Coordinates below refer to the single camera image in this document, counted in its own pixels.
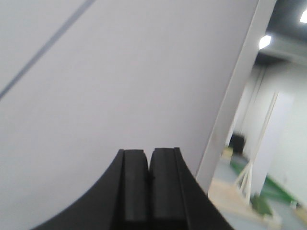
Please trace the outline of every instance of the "green floor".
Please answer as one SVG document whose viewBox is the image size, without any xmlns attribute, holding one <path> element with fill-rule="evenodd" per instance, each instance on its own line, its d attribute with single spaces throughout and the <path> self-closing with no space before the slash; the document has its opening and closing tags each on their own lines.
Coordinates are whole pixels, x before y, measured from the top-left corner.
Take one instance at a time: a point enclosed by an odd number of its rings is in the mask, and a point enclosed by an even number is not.
<svg viewBox="0 0 307 230">
<path fill-rule="evenodd" d="M 231 160 L 231 167 L 235 170 L 237 174 L 245 167 L 245 164 Z M 269 176 L 266 177 L 260 196 L 269 197 L 271 199 L 283 201 L 286 203 L 291 203 L 296 201 L 294 197 L 286 193 L 277 183 L 275 183 Z"/>
</svg>

